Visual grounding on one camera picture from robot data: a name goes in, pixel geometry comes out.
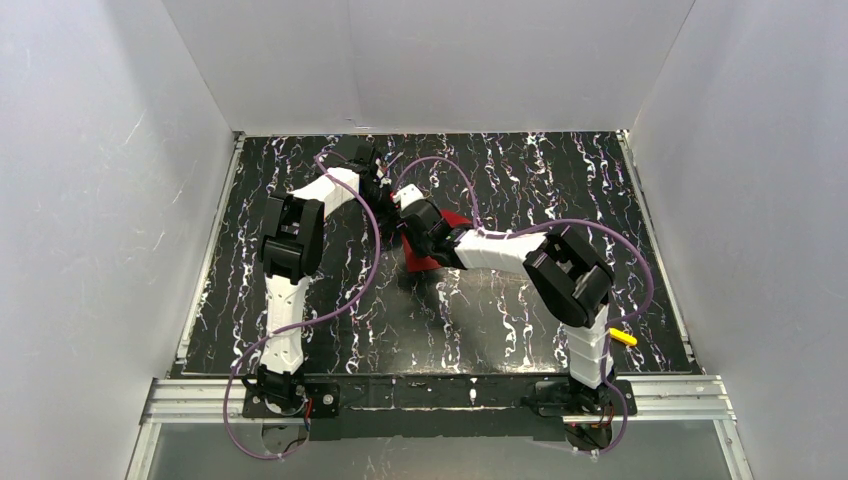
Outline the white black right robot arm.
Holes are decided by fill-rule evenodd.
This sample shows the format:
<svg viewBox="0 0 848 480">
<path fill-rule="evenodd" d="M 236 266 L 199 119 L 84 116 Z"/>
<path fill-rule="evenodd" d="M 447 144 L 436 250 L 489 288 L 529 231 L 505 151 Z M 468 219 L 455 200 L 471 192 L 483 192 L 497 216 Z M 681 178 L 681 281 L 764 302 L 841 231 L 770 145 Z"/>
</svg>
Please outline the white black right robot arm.
<svg viewBox="0 0 848 480">
<path fill-rule="evenodd" d="M 472 224 L 452 224 L 429 199 L 401 200 L 400 227 L 409 259 L 462 270 L 496 270 L 522 275 L 564 325 L 569 375 L 597 390 L 611 380 L 605 350 L 612 269 L 570 227 L 510 238 L 481 234 Z"/>
</svg>

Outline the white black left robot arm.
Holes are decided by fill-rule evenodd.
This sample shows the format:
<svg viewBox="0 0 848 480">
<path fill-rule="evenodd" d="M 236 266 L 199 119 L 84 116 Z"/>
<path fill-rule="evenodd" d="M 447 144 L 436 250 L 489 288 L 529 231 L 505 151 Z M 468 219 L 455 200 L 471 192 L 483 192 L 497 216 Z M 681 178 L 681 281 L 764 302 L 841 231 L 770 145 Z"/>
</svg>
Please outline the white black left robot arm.
<svg viewBox="0 0 848 480">
<path fill-rule="evenodd" d="M 316 157 L 321 174 L 296 190 L 270 194 L 263 216 L 260 260 L 265 275 L 267 338 L 252 392 L 282 408 L 305 396 L 302 329 L 305 297 L 324 252 L 328 215 L 349 201 L 363 208 L 376 243 L 392 217 L 391 182 L 383 155 L 361 137 L 344 136 Z"/>
</svg>

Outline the red paper envelope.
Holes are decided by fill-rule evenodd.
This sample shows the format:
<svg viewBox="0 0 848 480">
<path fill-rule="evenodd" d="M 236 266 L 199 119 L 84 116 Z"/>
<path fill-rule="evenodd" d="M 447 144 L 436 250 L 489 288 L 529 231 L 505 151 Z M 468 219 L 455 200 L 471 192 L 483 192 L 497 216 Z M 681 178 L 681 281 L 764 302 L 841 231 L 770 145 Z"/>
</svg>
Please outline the red paper envelope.
<svg viewBox="0 0 848 480">
<path fill-rule="evenodd" d="M 461 227 L 461 226 L 471 226 L 472 223 L 469 219 L 445 209 L 440 210 L 441 214 L 444 216 L 445 220 L 451 227 Z M 403 245 L 403 251 L 405 255 L 405 265 L 406 269 L 409 273 L 418 273 L 425 271 L 432 271 L 436 269 L 440 269 L 442 267 L 435 259 L 427 256 L 421 257 L 419 256 L 413 249 L 412 244 L 410 243 L 408 236 L 406 235 L 405 230 L 401 230 L 401 240 Z"/>
</svg>

